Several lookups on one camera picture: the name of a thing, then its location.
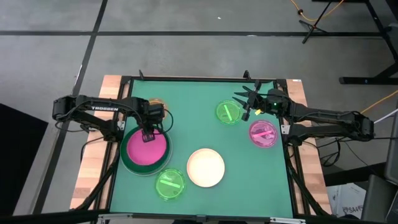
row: wooden plank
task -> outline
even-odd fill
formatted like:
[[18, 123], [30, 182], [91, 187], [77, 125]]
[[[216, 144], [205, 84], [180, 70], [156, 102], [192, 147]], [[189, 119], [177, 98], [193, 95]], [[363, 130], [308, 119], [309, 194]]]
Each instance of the wooden plank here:
[[[98, 97], [116, 99], [118, 97], [120, 81], [120, 75], [106, 75], [103, 79]], [[101, 119], [112, 119], [113, 112], [96, 111], [94, 115]], [[101, 136], [102, 134], [99, 131], [90, 132], [87, 141]], [[80, 164], [70, 208], [79, 206], [98, 183], [104, 161], [105, 148], [106, 141], [102, 139], [87, 144], [83, 154], [83, 160]]]
[[[289, 97], [296, 103], [301, 103], [307, 106], [307, 100], [305, 99], [303, 83], [301, 80], [286, 80], [287, 89], [289, 91]], [[301, 124], [305, 126], [311, 126], [310, 121], [303, 121]], [[307, 140], [314, 145], [317, 145], [314, 138], [308, 138]], [[300, 153], [302, 169], [304, 174], [305, 186], [311, 192], [314, 199], [320, 204], [320, 206], [328, 213], [331, 213], [330, 203], [328, 199], [328, 192], [326, 190], [325, 180], [323, 178], [323, 172], [321, 163], [319, 160], [318, 150], [310, 144], [303, 143], [302, 146], [298, 147]], [[298, 208], [302, 208], [301, 195], [296, 197], [297, 204], [300, 205]]]

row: pink petri dish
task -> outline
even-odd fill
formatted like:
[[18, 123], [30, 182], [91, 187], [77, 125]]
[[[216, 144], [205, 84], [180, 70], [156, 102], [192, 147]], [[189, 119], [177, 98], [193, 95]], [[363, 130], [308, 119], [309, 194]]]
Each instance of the pink petri dish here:
[[133, 163], [141, 166], [152, 165], [165, 154], [167, 142], [163, 134], [158, 130], [154, 131], [155, 140], [144, 142], [142, 140], [142, 130], [136, 131], [127, 143], [127, 153]]
[[253, 122], [249, 128], [250, 140], [258, 147], [269, 148], [276, 143], [278, 134], [275, 126], [265, 120]]

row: dark green bowl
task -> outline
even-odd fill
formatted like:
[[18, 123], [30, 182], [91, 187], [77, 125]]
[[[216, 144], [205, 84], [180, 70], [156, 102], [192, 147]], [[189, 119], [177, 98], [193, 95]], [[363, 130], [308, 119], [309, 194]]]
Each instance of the dark green bowl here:
[[166, 151], [165, 154], [154, 164], [148, 165], [148, 166], [142, 166], [134, 163], [130, 157], [129, 154], [127, 153], [127, 144], [131, 138], [131, 136], [136, 132], [140, 130], [140, 128], [134, 128], [133, 130], [129, 131], [126, 136], [122, 140], [122, 144], [120, 147], [120, 156], [122, 159], [122, 162], [124, 166], [131, 171], [133, 174], [137, 175], [152, 175], [155, 174], [156, 172], [160, 171], [163, 169], [163, 167], [166, 166], [166, 164], [169, 162], [171, 154], [172, 154], [172, 145], [171, 141], [169, 139], [169, 136], [167, 134], [164, 134], [164, 137], [166, 138]]

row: concrete floor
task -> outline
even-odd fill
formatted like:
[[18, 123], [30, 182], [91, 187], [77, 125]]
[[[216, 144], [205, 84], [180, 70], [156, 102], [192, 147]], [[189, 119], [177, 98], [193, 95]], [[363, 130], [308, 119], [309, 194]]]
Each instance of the concrete floor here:
[[[371, 2], [383, 24], [395, 21], [384, 1]], [[325, 6], [310, 0], [297, 4], [308, 17], [316, 17]], [[0, 0], [0, 5], [0, 30], [92, 30], [101, 0]], [[305, 31], [299, 19], [289, 0], [110, 0], [100, 30]], [[377, 31], [364, 4], [342, 4], [318, 26], [335, 32]], [[52, 101], [71, 93], [88, 39], [0, 36], [1, 103], [54, 124]], [[97, 37], [80, 94], [97, 96], [103, 75], [137, 75], [139, 69], [145, 75], [204, 77], [241, 77], [249, 70], [252, 77], [301, 79], [308, 105], [329, 110], [361, 111], [397, 89], [338, 83], [340, 76], [371, 77], [389, 66], [393, 59], [382, 39], [311, 38], [305, 45], [301, 41], [301, 37]], [[366, 114], [378, 119], [395, 108], [397, 99]], [[377, 136], [389, 136], [391, 125], [391, 120], [378, 124]], [[31, 210], [56, 137], [50, 125], [16, 214]], [[85, 141], [84, 134], [68, 133], [43, 212], [69, 209]], [[350, 145], [368, 164], [386, 159], [388, 141]], [[321, 155], [334, 150], [335, 146], [325, 147]], [[344, 145], [336, 165], [363, 166]]]

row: green petri dish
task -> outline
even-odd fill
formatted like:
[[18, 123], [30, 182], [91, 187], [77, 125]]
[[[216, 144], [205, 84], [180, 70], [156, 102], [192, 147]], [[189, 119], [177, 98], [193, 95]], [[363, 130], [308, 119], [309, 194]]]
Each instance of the green petri dish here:
[[224, 100], [217, 105], [216, 115], [223, 124], [236, 124], [242, 118], [242, 111], [234, 101]]
[[120, 157], [122, 159], [123, 165], [126, 167], [127, 170], [132, 172], [133, 174], [136, 175], [152, 175], [160, 170], [162, 170], [167, 163], [169, 162], [171, 155], [172, 155], [172, 144], [170, 141], [170, 138], [167, 134], [164, 134], [165, 140], [166, 140], [166, 150], [164, 152], [164, 155], [155, 163], [150, 164], [150, 165], [140, 165], [136, 162], [134, 162], [131, 157], [129, 156], [128, 152], [128, 143], [131, 138], [131, 136], [137, 132], [140, 131], [140, 128], [134, 128], [133, 130], [129, 131], [126, 136], [123, 138], [121, 146], [120, 146]]
[[176, 199], [184, 191], [185, 178], [179, 170], [166, 169], [157, 176], [155, 187], [162, 199]]

